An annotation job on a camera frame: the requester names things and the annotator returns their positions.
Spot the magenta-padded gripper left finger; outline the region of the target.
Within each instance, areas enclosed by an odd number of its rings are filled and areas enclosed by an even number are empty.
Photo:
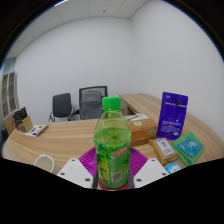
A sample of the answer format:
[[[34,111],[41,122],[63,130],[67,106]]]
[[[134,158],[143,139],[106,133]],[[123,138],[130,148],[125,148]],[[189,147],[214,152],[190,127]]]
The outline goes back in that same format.
[[[98,187],[96,149],[91,148],[80,158],[71,158],[59,171],[58,176],[84,188]]]

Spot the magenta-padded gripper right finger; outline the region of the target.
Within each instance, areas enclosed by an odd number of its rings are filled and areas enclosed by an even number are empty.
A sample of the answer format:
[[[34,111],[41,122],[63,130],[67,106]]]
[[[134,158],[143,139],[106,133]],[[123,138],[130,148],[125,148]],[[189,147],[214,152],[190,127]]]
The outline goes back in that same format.
[[[128,186],[140,188],[168,176],[166,169],[156,158],[148,159],[137,149],[130,149]]]

